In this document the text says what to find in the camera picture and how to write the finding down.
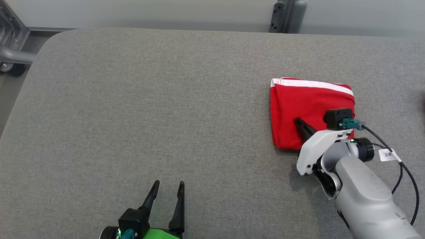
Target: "red cloth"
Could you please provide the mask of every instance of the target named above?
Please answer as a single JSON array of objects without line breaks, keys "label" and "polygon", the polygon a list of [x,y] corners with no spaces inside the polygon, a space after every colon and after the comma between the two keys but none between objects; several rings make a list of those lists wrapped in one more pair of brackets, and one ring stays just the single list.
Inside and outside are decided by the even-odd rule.
[{"label": "red cloth", "polygon": [[273,144],[278,149],[300,150],[303,139],[295,126],[295,118],[301,117],[317,131],[325,130],[323,116],[326,110],[339,108],[351,108],[354,113],[354,96],[348,85],[297,78],[272,79],[270,114]]}]

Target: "cable connector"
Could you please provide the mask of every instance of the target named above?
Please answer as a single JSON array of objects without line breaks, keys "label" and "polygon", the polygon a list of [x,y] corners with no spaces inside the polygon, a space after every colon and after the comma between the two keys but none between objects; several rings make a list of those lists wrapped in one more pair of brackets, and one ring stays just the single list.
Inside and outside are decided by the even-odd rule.
[{"label": "cable connector", "polygon": [[364,130],[363,125],[366,125],[366,123],[358,119],[343,119],[339,125],[344,129],[355,128],[357,130]]}]

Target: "black metal bracket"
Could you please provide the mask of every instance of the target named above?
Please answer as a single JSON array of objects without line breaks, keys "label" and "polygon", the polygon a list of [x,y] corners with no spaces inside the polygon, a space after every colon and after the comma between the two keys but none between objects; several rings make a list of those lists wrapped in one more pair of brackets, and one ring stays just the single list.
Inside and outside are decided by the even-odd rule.
[{"label": "black metal bracket", "polygon": [[304,0],[278,0],[273,6],[269,32],[298,33],[306,8],[307,2]]}]

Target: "caster wheel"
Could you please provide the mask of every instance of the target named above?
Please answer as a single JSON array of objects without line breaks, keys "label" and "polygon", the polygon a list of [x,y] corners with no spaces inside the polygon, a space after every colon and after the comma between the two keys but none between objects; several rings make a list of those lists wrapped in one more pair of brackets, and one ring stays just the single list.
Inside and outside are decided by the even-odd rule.
[{"label": "caster wheel", "polygon": [[12,69],[8,70],[7,73],[13,77],[20,77],[25,72],[24,64],[13,64]]}]

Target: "white tag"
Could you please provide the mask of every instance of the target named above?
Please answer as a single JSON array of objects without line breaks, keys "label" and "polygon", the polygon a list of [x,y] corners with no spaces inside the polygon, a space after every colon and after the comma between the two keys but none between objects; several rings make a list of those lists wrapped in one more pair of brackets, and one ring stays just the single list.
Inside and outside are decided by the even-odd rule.
[{"label": "white tag", "polygon": [[392,149],[392,150],[393,150],[392,152],[387,148],[383,148],[383,149],[378,150],[379,159],[382,162],[392,161],[392,160],[397,160],[398,162],[401,162],[401,159],[396,154],[396,151],[394,151],[394,149]]}]

